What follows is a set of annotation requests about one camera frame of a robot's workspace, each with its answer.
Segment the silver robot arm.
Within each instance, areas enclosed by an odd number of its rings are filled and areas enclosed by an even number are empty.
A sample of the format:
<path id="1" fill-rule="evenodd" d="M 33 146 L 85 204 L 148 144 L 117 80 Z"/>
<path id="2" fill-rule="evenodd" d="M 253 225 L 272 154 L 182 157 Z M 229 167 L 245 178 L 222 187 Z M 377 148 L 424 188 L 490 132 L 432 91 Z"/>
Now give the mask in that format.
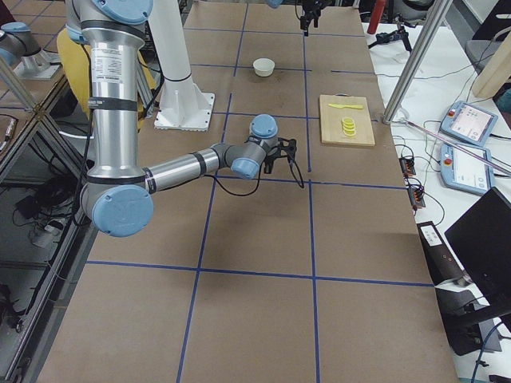
<path id="1" fill-rule="evenodd" d="M 334 1 L 265 1 L 272 16 L 267 23 L 274 22 L 272 32 L 297 34 L 300 32 L 305 38 L 309 36 L 310 28 L 319 26 L 321 13 L 333 6 Z"/>
<path id="2" fill-rule="evenodd" d="M 95 163 L 81 206 L 95 227 L 114 237 L 142 230 L 153 216 L 152 194 L 221 168 L 251 179 L 279 145 L 275 119 L 256 116 L 241 145 L 214 144 L 143 168 L 137 162 L 138 53 L 150 30 L 164 80 L 159 128 L 205 130 L 214 95 L 192 79 L 179 6 L 175 1 L 68 1 L 69 37 L 90 47 L 90 97 Z"/>

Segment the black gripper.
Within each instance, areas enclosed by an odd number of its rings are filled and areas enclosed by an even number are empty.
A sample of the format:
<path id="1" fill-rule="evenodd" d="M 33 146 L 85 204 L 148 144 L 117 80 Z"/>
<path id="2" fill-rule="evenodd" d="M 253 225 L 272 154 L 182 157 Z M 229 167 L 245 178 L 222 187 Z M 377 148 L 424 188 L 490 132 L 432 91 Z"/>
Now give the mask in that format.
<path id="1" fill-rule="evenodd" d="M 302 0 L 303 16 L 300 17 L 300 29 L 303 31 L 303 36 L 309 35 L 309 25 L 313 21 L 313 27 L 319 26 L 319 17 L 321 11 L 331 5 L 331 0 Z"/>
<path id="2" fill-rule="evenodd" d="M 271 168 L 274 167 L 274 163 L 277 159 L 281 158 L 281 148 L 279 145 L 271 148 L 263 161 L 263 173 L 271 174 Z"/>

